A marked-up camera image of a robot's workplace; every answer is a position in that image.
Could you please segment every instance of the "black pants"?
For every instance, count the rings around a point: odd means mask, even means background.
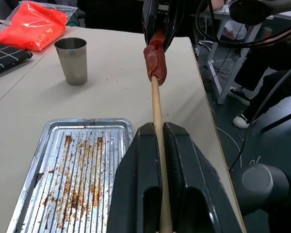
[[[291,45],[282,42],[271,47],[253,49],[238,72],[235,82],[253,91],[268,67],[277,72],[264,77],[259,93],[250,101],[250,106],[244,111],[244,115],[249,121],[268,93],[291,68]],[[289,96],[291,96],[291,75],[270,97],[260,115]]]

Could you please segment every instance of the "person's leg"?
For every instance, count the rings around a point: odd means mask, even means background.
[[[250,106],[246,110],[244,110],[241,115],[234,118],[233,123],[235,126],[242,129],[248,128],[254,114],[256,113],[262,102],[265,100],[266,96],[287,72],[287,70],[282,70],[264,77],[263,86],[261,87],[259,93],[251,100]],[[291,96],[291,74],[269,98],[258,117],[266,113],[269,108],[273,107],[281,100],[289,96]]]
[[[282,42],[253,49],[235,78],[235,82],[241,87],[232,87],[228,95],[249,106],[251,91],[255,90],[268,67],[275,70],[290,69],[291,45]]]

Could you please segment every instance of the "black device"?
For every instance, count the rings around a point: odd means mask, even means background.
[[[240,233],[219,176],[175,124],[163,127],[173,231]],[[119,164],[107,233],[155,233],[159,229],[162,178],[153,123],[140,127]]]

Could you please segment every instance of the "plastic bag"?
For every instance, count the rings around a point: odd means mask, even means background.
[[[0,28],[0,43],[40,51],[65,32],[76,7],[21,1]]]
[[[231,40],[243,40],[247,34],[244,24],[228,20],[224,26],[222,35]]]

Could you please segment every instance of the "black checkered cloth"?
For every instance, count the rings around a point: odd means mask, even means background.
[[[0,73],[31,57],[31,52],[0,44]]]

